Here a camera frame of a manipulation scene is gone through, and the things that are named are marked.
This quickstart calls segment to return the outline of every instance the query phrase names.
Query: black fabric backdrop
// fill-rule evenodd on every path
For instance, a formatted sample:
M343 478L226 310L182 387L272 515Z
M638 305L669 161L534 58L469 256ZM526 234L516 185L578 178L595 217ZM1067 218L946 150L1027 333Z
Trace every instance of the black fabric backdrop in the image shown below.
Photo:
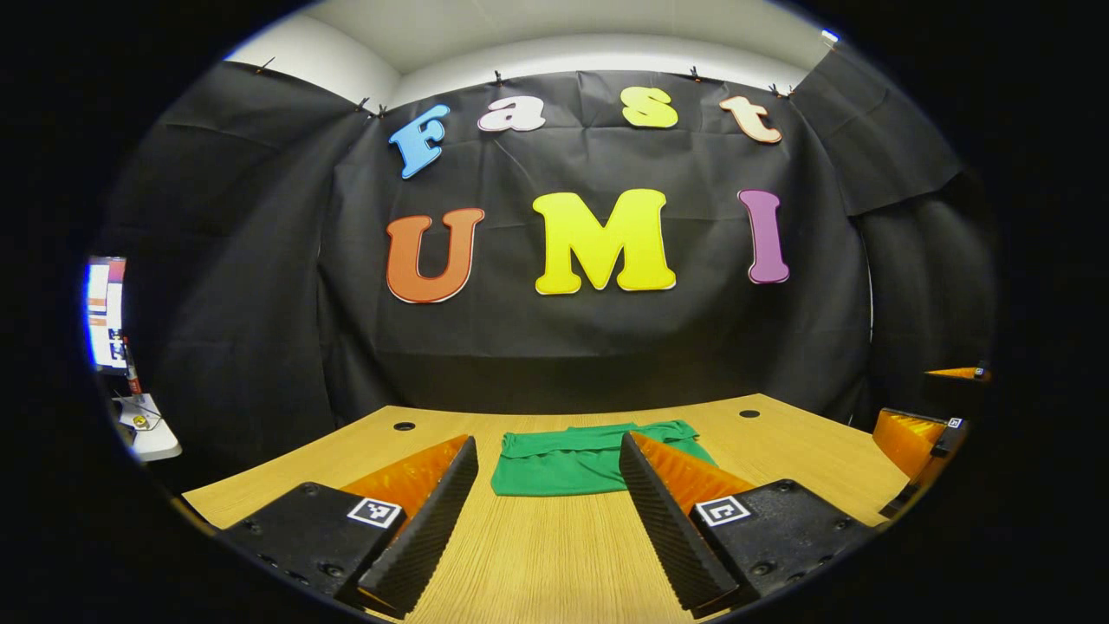
M629 125L620 92L632 85L667 91L678 124ZM542 127L478 130L491 101L523 94L546 102ZM781 143L753 141L720 109L737 94L766 108ZM388 137L436 103L451 109L442 154L401 180ZM913 405L919 371L973 365L988 347L988 223L945 188L959 168L923 114L846 49L790 99L653 72L568 72L379 119L297 79L223 63L152 129L93 252L129 258L125 329L185 450L153 466L187 467L179 490L384 405L593 412L762 392L867 427L878 407ZM637 187L667 196L676 286L586 280L572 295L538 294L545 229L532 201L574 192L603 223ZM747 278L744 188L781 198L784 283ZM438 304L395 297L386 225L429 215L420 270L437 275L442 214L472 206L486 217L466 287ZM577 259L574 269L583 275Z

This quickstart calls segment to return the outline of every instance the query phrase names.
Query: black border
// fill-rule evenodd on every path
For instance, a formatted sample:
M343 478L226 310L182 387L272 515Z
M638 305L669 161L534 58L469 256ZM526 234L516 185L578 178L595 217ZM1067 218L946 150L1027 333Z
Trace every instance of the black border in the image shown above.
M296 4L40 2L9 16L4 119L17 130L9 153L27 168L10 175L8 207L28 232L10 227L6 245L18 293L9 297L11 357L24 364L8 395L16 410L3 456L17 495L26 492L6 514L16 584L4 608L17 621L359 621L232 556L167 504L109 421L87 418L106 413L106 398L72 348L83 340L80 269L113 172L189 83ZM1044 215L1101 212L1106 202L1091 162L1102 158L1068 147L1095 141L1099 127L1096 102L1068 90L1082 86L1066 75L1075 64L1066 44L1078 39L1069 9L1018 14L947 0L811 8L897 75L980 170L1004 216L994 418L903 522L779 596L787 600L760 601L744 621L964 621L1072 604L1066 596L1078 595L1081 576L1054 583L1037 557L1050 545L1070 570L1054 549L1064 540L1044 533L1059 535L1066 516L1079 515L1050 513L1050 497L1096 460L1071 447L1096 424L1072 408L1082 375L1096 370L1083 364L1096 355L1080 333L1099 334L1090 284L1103 279L1090 278L1095 228L1055 219L1045 237Z

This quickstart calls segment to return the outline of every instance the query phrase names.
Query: letter m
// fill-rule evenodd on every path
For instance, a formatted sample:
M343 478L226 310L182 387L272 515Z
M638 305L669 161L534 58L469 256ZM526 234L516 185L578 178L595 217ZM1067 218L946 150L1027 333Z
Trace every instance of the letter m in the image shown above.
M678 282L667 266L662 246L662 206L667 196L651 188L631 188L617 200L608 223L601 225L577 193L551 193L536 198L532 207L547 225L547 267L536 279L540 294L570 294L581 287L570 253L597 289L612 276L617 257L624 267L617 284L627 290L667 289Z

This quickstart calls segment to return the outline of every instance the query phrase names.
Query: yellow letter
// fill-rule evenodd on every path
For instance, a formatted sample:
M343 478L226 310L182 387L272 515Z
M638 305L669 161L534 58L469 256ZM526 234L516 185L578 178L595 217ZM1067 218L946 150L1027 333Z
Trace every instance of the yellow letter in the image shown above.
M632 125L670 127L678 123L678 111L667 105L670 95L662 89L629 86L620 92L620 101L627 104L624 119Z
M660 212L667 195L651 188L621 193L609 222L601 225L577 193L551 193L536 197L532 207L547 224L547 268L536 279L539 294L570 294L581 287L581 277L570 268L570 252L586 269L593 287L602 289L612 276L622 249L624 267L617 275L623 289L668 289L678 283L667 266L662 248Z

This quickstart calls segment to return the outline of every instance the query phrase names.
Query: white ceiling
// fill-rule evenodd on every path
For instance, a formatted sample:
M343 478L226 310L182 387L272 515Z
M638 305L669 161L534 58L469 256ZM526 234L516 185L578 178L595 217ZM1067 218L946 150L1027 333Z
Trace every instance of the white ceiling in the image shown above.
M588 33L719 43L812 69L821 27L764 0L328 0L305 11L401 74L494 45Z

